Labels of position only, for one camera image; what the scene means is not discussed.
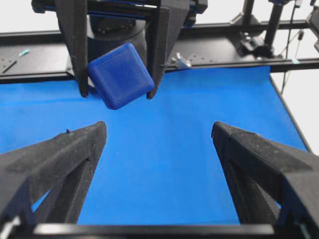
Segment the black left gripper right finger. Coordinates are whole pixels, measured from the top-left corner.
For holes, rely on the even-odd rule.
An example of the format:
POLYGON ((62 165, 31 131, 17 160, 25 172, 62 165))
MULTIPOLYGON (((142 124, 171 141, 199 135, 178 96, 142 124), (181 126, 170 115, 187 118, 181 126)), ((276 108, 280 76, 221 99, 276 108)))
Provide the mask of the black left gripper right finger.
POLYGON ((223 122, 211 137, 241 224, 319 236, 319 158, 223 122))

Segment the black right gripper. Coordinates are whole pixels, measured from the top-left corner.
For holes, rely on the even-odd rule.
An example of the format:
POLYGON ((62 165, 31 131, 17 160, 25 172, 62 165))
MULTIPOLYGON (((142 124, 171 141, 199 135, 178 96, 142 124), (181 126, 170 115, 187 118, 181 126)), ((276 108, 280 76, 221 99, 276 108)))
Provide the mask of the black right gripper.
POLYGON ((71 58, 81 96, 88 96, 87 16, 144 20, 147 42, 147 70, 154 89, 152 99, 164 76, 170 53, 181 28, 192 26, 196 15, 208 7, 206 0, 33 0, 35 13, 56 12, 71 58))

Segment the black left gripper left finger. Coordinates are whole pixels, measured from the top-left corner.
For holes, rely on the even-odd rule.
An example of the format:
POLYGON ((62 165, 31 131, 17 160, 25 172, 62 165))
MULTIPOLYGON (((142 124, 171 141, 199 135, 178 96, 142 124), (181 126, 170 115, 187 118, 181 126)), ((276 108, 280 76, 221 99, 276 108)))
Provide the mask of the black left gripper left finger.
POLYGON ((77 223, 106 138, 99 121, 1 154, 1 238, 19 225, 77 223))

